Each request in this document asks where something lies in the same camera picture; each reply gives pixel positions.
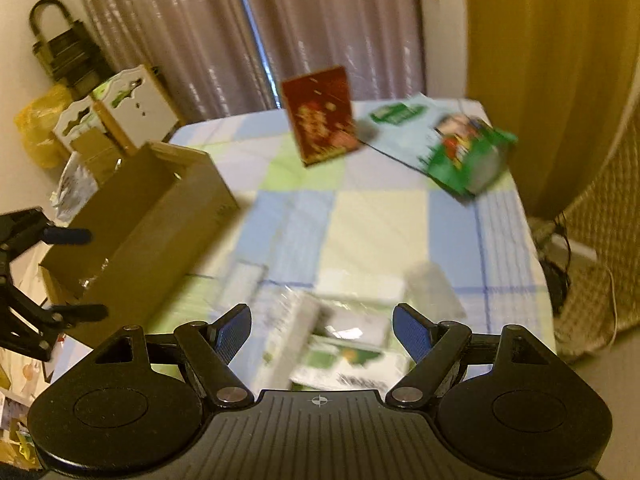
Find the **green white throat spray box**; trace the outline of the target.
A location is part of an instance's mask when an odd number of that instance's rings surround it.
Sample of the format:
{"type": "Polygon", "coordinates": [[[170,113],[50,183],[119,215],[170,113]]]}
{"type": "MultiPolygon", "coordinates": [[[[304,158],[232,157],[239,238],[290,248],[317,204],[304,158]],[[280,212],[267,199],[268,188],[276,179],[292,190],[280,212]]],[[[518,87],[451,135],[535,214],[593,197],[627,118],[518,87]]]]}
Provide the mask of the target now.
{"type": "Polygon", "coordinates": [[[390,308],[278,287],[260,300],[250,385],[264,389],[386,393],[410,367],[390,328],[390,308]]]}

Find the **white printed plastic bag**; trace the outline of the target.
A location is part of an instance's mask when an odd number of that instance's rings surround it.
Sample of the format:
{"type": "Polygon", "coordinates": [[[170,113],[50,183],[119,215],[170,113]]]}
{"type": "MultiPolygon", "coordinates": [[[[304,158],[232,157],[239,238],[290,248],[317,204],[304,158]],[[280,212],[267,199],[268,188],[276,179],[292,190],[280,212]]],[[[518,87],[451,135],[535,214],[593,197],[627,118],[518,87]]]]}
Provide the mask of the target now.
{"type": "Polygon", "coordinates": [[[55,221],[67,226],[97,190],[98,182],[93,174],[82,162],[80,154],[73,152],[51,195],[55,221]]]}

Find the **clear plastic small box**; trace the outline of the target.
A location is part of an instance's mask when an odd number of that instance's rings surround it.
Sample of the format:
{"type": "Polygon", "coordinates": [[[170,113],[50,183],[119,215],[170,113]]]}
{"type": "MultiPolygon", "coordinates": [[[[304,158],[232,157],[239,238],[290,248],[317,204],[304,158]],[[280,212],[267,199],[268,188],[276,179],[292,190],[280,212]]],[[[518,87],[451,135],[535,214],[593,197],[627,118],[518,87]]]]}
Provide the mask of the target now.
{"type": "Polygon", "coordinates": [[[432,322],[462,321],[466,312],[442,268],[419,263],[405,275],[407,302],[432,322]]]}

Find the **small brown carton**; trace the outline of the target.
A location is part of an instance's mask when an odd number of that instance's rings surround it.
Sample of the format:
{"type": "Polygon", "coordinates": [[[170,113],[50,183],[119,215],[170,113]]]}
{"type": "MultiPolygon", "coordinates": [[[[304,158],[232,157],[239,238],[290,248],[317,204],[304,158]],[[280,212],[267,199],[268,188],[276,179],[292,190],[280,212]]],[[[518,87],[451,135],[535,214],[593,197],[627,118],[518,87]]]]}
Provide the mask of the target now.
{"type": "Polygon", "coordinates": [[[124,160],[118,145],[98,128],[79,133],[70,141],[70,146],[79,154],[99,188],[111,179],[124,160]]]}

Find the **open brown cardboard box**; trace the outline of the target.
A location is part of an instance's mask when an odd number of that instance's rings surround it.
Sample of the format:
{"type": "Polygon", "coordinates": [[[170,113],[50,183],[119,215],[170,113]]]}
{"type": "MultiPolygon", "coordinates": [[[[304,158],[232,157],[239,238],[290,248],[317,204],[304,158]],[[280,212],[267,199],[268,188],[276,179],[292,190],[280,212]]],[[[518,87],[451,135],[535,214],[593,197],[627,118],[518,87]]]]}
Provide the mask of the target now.
{"type": "Polygon", "coordinates": [[[147,143],[76,214],[87,245],[54,245],[40,262],[52,304],[103,304],[100,322],[68,334],[96,348],[125,325],[151,321],[198,259],[239,217],[209,154],[147,143]]]}

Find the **white tube in wrapper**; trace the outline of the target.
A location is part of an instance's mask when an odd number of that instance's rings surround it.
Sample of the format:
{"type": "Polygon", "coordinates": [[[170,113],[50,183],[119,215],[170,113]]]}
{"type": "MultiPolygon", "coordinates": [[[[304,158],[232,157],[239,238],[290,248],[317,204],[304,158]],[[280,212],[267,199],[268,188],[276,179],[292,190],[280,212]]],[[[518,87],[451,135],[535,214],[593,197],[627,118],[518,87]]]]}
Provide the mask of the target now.
{"type": "Polygon", "coordinates": [[[283,282],[283,285],[308,290],[325,300],[374,308],[395,307],[406,293],[406,282],[398,276],[350,273],[338,269],[322,271],[313,283],[283,282]]]}

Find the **yellow plastic bag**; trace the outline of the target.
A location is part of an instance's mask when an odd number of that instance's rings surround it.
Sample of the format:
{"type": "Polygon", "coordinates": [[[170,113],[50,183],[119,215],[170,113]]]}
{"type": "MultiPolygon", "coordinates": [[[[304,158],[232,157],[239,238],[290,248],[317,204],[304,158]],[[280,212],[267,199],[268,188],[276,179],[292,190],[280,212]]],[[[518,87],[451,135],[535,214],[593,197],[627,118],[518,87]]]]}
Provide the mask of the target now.
{"type": "Polygon", "coordinates": [[[69,88],[55,84],[14,117],[26,154],[41,169],[54,169],[68,159],[68,151],[53,130],[73,100],[69,88]]]}

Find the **white wooden chair left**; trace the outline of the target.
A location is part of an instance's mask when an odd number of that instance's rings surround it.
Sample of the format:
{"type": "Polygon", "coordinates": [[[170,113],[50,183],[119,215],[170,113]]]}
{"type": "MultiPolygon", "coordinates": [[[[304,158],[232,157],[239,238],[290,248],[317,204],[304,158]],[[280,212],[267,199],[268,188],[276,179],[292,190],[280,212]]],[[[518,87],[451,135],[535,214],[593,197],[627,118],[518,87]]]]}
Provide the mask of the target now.
{"type": "Polygon", "coordinates": [[[96,129],[102,136],[107,136],[107,130],[96,111],[93,109],[93,99],[90,96],[71,102],[58,118],[53,128],[54,135],[71,153],[73,140],[76,140],[89,130],[96,129]]]}

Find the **white wooden chair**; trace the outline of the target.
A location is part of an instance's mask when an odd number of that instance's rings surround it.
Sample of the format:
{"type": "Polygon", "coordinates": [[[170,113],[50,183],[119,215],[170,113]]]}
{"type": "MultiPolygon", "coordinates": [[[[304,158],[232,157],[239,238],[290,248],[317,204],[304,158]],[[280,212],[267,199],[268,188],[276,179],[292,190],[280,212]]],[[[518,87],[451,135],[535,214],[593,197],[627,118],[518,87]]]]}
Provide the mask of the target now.
{"type": "Polygon", "coordinates": [[[167,141],[183,118],[147,65],[121,70],[93,92],[93,109],[127,155],[146,142],[167,141]]]}
{"type": "Polygon", "coordinates": [[[73,140],[76,140],[89,130],[96,129],[102,136],[107,136],[107,130],[96,111],[93,109],[93,99],[90,96],[71,102],[58,118],[53,128],[54,135],[71,153],[73,140]]]}

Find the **checkered pastel tablecloth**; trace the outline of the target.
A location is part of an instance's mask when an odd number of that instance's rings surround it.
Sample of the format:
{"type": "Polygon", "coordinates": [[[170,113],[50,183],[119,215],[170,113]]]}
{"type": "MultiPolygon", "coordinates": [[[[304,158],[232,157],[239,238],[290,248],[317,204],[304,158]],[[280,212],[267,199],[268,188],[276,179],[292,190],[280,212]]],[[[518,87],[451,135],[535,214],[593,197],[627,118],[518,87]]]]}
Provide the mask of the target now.
{"type": "Polygon", "coordinates": [[[197,122],[181,128],[174,143],[210,155],[241,215],[148,329],[169,333],[184,322],[213,320],[232,264],[265,264],[250,307],[252,334],[232,363],[244,382],[256,370],[250,360],[259,349],[253,336],[262,297],[291,288],[283,282],[313,283],[329,269],[404,279],[419,263],[437,263],[472,330],[496,334],[521,324],[553,344],[547,285],[510,174],[464,204],[372,148],[308,168],[283,110],[197,122]]]}

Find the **black folding cart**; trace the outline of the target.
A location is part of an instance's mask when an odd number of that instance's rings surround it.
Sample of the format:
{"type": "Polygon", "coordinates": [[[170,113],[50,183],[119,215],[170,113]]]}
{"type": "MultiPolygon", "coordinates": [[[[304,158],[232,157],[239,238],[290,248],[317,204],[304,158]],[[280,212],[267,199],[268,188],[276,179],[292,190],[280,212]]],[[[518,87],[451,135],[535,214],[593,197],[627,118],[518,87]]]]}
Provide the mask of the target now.
{"type": "Polygon", "coordinates": [[[62,1],[37,1],[29,12],[28,22],[36,40],[32,53],[48,76],[70,90],[75,99],[85,98],[116,74],[84,22],[74,20],[62,1]],[[68,25],[68,29],[52,39],[44,36],[39,23],[41,12],[49,6],[58,8],[68,25]]]}

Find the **green white snack bag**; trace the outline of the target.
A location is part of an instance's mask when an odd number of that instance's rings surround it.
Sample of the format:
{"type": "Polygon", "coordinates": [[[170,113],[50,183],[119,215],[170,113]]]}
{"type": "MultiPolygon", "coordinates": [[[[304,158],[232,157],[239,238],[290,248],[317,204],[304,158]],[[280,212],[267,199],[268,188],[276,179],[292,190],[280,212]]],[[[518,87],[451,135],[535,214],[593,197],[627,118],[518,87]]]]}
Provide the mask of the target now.
{"type": "Polygon", "coordinates": [[[417,94],[375,107],[357,122],[358,139],[467,200],[506,170],[518,137],[480,116],[417,94]]]}

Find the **quilted tan chair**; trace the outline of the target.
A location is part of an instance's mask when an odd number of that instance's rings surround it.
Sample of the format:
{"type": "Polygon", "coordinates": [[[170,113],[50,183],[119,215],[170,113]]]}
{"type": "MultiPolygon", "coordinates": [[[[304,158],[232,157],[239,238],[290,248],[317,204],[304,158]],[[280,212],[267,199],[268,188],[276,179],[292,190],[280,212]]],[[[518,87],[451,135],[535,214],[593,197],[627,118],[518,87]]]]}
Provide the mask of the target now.
{"type": "Polygon", "coordinates": [[[553,315],[566,362],[594,356],[639,326],[639,112],[615,153],[555,220],[527,219],[538,255],[568,272],[553,315]]]}

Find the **mauve window curtain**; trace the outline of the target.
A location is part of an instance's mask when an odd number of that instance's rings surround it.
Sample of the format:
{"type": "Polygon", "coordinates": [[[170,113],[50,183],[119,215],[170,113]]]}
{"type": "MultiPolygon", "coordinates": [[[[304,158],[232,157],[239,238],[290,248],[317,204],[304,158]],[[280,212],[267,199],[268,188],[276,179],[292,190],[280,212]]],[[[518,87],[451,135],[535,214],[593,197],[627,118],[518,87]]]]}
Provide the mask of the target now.
{"type": "Polygon", "coordinates": [[[157,67],[191,122],[281,104],[288,78],[341,65],[356,100],[422,92],[419,0],[82,0],[120,70],[157,67]]]}

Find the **dark red gift box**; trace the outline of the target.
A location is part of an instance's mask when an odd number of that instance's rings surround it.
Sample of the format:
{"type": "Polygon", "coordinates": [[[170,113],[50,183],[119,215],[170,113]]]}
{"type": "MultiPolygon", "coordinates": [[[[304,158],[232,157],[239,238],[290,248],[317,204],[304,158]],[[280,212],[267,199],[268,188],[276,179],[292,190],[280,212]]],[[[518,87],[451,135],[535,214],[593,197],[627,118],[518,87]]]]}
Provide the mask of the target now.
{"type": "Polygon", "coordinates": [[[282,81],[280,88],[305,167],[360,147],[344,66],[290,78],[282,81]]]}

